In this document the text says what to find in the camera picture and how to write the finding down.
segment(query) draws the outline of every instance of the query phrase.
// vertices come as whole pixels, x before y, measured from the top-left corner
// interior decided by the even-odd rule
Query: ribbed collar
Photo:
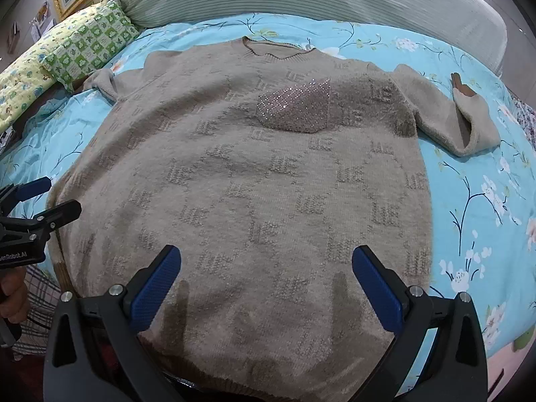
[[[321,53],[316,48],[306,51],[295,45],[272,41],[253,41],[247,36],[230,41],[231,52],[241,59],[277,63],[312,60]]]

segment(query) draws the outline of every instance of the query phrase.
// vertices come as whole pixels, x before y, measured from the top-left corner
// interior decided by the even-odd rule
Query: sweater neckline
[[[278,61],[308,61],[322,53],[320,50],[313,48],[312,50],[302,50],[295,45],[288,43],[278,43],[272,41],[254,41],[247,36],[235,39],[229,42],[230,49],[234,55],[245,60],[264,61],[267,63],[276,63]],[[274,50],[280,50],[282,53],[278,56],[272,52],[262,52],[256,50],[256,45],[270,45],[275,47]]]

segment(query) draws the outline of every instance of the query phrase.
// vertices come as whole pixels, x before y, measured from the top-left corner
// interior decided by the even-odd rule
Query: metal screw
[[[72,293],[70,291],[64,291],[60,296],[62,302],[69,302],[72,299]]]
[[[462,300],[462,302],[471,302],[471,295],[465,291],[462,291],[460,293],[460,299]]]
[[[409,287],[409,292],[414,297],[420,297],[424,293],[424,290],[419,286],[411,286]]]
[[[108,289],[108,293],[112,296],[118,296],[121,295],[123,292],[123,286],[121,284],[114,284]]]

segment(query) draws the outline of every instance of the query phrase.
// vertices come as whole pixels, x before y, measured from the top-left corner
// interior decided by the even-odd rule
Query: yellow floral pillow
[[[93,18],[99,6],[83,9],[54,26],[0,74],[0,134],[55,83],[41,60]]]

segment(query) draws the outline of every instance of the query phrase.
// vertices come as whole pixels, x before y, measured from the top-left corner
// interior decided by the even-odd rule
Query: plaid fabric
[[[60,287],[47,278],[37,266],[26,268],[24,280],[28,286],[30,311],[22,322],[22,336],[12,347],[17,354],[44,355],[54,311],[60,300]]]

